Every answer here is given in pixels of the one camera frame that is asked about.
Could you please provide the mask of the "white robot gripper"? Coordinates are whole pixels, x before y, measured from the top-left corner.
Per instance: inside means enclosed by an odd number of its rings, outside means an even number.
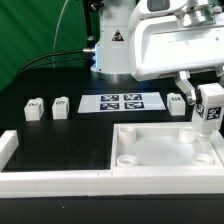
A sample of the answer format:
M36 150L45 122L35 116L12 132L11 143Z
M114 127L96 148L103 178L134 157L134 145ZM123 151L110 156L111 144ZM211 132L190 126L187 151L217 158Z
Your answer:
M137 80L175 75L189 105L190 72L224 75L224 11L219 0L140 0L129 19L131 74Z

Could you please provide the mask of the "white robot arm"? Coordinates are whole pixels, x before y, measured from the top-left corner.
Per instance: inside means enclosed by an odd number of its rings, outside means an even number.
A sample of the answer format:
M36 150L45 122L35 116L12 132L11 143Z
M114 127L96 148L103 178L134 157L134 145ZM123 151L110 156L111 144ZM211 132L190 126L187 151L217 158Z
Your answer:
M191 74L224 76L224 11L218 0L104 0L94 53L94 75L174 77L194 104Z

